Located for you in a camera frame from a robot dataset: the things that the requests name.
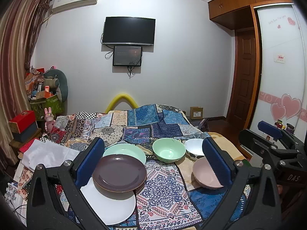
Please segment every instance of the television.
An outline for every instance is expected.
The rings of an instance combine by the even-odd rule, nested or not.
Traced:
[[[140,67],[142,63],[142,47],[114,46],[113,66]]]
[[[156,19],[106,17],[102,44],[154,45]]]

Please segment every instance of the pink bowl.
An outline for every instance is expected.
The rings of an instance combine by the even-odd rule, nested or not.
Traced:
[[[193,165],[193,175],[196,181],[205,188],[218,189],[223,187],[217,179],[207,158],[198,159]]]

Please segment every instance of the white bowl with black spots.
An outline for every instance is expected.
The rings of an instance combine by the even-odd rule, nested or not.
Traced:
[[[187,155],[194,161],[205,156],[203,153],[203,139],[193,138],[187,140],[185,142],[185,149]]]

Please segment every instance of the blue gripper pad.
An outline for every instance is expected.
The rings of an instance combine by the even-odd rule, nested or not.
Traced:
[[[232,185],[230,169],[212,143],[210,143],[209,138],[203,140],[203,153],[220,184],[224,187],[230,187]]]
[[[75,184],[78,189],[87,185],[103,153],[104,141],[99,138],[96,143],[94,143],[92,150],[88,153],[88,155],[77,170],[77,178]]]
[[[258,130],[273,137],[276,141],[282,138],[281,130],[265,121],[260,121],[258,123]]]

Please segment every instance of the sticker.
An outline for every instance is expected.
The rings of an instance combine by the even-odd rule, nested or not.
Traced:
[[[193,117],[201,117],[201,112],[193,112]]]
[[[274,61],[279,63],[285,63],[285,56],[283,54],[275,54]]]

